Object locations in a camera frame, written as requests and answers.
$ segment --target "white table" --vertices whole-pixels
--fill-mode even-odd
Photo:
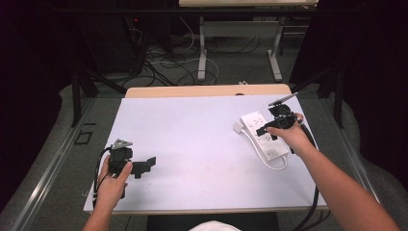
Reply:
[[[208,7],[288,7],[314,6],[319,0],[180,0],[180,7],[208,8]],[[264,37],[274,38],[272,49],[268,50],[273,78],[276,82],[282,81],[276,53],[282,37],[285,18],[279,21],[205,21],[200,17],[200,61],[197,79],[205,79],[207,50],[205,37]]]
[[[156,156],[157,164],[141,179],[129,177],[126,196],[114,213],[203,214],[309,208],[315,183],[300,158],[289,154],[286,169],[271,170],[259,160],[248,138],[232,128],[241,116],[255,111],[272,120],[268,103],[289,93],[286,85],[129,90],[106,145],[118,138],[132,141],[132,161]],[[296,98],[287,105],[302,113]],[[326,208],[322,198],[319,206]],[[91,194],[84,211],[92,211]]]

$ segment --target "gray floor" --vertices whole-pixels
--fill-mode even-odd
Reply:
[[[254,39],[243,52],[235,51],[243,48],[252,38],[217,38],[208,43],[209,53],[207,70],[217,75],[218,85],[235,85],[245,80],[249,84],[274,84],[266,50],[270,49],[271,39],[262,38],[257,49],[257,39]],[[278,56],[281,72],[284,76],[283,83],[288,83],[295,57],[301,44],[302,37],[286,38],[284,52]],[[193,49],[187,50],[180,47],[176,52],[192,55],[187,60],[196,59],[198,54]],[[216,51],[231,51],[232,53],[217,53]],[[157,54],[149,54],[151,63],[159,62],[162,57],[151,58]],[[182,67],[166,68],[154,64],[157,69],[173,81],[180,81],[180,85],[190,84],[192,78],[187,70],[197,70],[198,62],[185,63]],[[109,78],[119,81],[122,76],[110,75]],[[203,85],[214,84],[214,78],[208,77]],[[149,82],[148,78],[139,78],[127,82],[124,87],[140,87]],[[83,99],[84,116],[79,125],[70,128],[72,122],[72,99],[70,86],[61,91],[64,99],[59,118],[51,131],[49,138],[38,154],[36,162],[29,174],[21,184],[14,197],[0,216],[0,230],[79,230],[88,218],[82,211],[85,198],[82,196],[91,184],[95,160],[104,148],[110,133],[110,128],[115,120],[115,113],[123,95],[104,85],[97,84],[100,95],[95,99]],[[326,113],[324,104],[331,104],[332,100],[318,100],[316,86],[310,86],[299,95],[299,101],[311,121],[314,134],[317,136],[320,149],[330,155],[330,159],[348,174],[353,175],[349,161],[344,158],[344,148],[341,145],[331,144],[328,138],[338,137],[333,128],[332,120],[319,119],[319,115]],[[352,110],[344,105],[344,132],[350,146],[354,150],[359,148],[358,124],[355,122]],[[92,136],[87,145],[78,144],[83,137],[81,134],[91,132]],[[379,167],[362,160],[367,170],[367,176],[374,191],[385,208],[395,218],[403,230],[408,230],[407,208],[408,195],[400,184],[390,174]],[[292,230],[304,218],[307,211],[288,211],[278,213],[281,230]],[[145,229],[145,216],[115,216],[111,230],[137,230]],[[312,230],[341,230],[331,216]]]

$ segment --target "hand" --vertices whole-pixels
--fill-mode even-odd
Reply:
[[[112,178],[108,174],[109,159],[110,156],[108,155],[103,162],[98,177],[100,186],[98,189],[95,209],[102,208],[104,210],[112,211],[123,194],[123,189],[126,186],[126,179],[130,175],[133,165],[131,162],[127,163],[120,175],[117,178]]]
[[[296,114],[296,116],[303,120],[303,115]],[[300,124],[297,122],[295,122],[289,129],[268,127],[267,131],[273,136],[281,137],[285,141],[285,143],[294,150],[296,154],[301,153],[301,149],[309,148],[311,146],[313,147],[306,134],[300,127]]]

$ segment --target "white cable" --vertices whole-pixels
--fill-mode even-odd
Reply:
[[[269,168],[272,169],[272,170],[283,170],[283,169],[286,168],[286,166],[288,165],[288,158],[286,157],[286,155],[280,156],[280,157],[282,158],[283,162],[284,162],[284,165],[283,165],[282,167],[271,167],[271,166],[269,166],[268,163],[266,163],[266,162],[264,161],[264,159],[261,157],[261,153],[259,152],[258,148],[256,147],[255,142],[251,139],[251,137],[246,133],[245,130],[242,129],[241,131],[242,131],[242,132],[249,138],[249,140],[252,142],[252,145],[254,146],[255,151],[256,151],[256,153],[258,154],[259,159],[262,161],[262,163],[264,163],[264,165],[265,165],[266,167],[269,167]]]
[[[184,24],[186,25],[186,27],[190,30],[190,35],[191,35],[191,44],[189,47],[186,48],[186,50],[189,50],[193,45],[194,45],[194,32],[192,31],[192,29],[190,28],[190,26],[187,24],[187,22],[180,17],[180,19],[184,22]]]

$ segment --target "table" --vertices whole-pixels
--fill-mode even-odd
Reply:
[[[232,128],[241,116],[255,111],[260,111],[267,120],[272,119],[268,103],[290,93],[286,85],[128,90],[107,146],[118,138],[132,141],[132,161],[156,156],[157,164],[141,179],[129,177],[126,196],[119,201],[114,214],[213,214],[309,208],[315,184],[300,158],[290,154],[288,167],[273,171],[262,164],[247,137]],[[295,97],[287,104],[302,113]],[[319,206],[326,208],[321,197]],[[91,194],[84,211],[92,211]]]
[[[209,7],[288,7],[288,6],[314,6],[319,0],[180,0],[180,7],[209,8]],[[285,17],[278,21],[205,21],[200,16],[200,60],[198,64],[197,79],[205,79],[207,50],[205,37],[265,37],[274,38],[268,58],[276,82],[282,81],[276,53],[282,37]]]

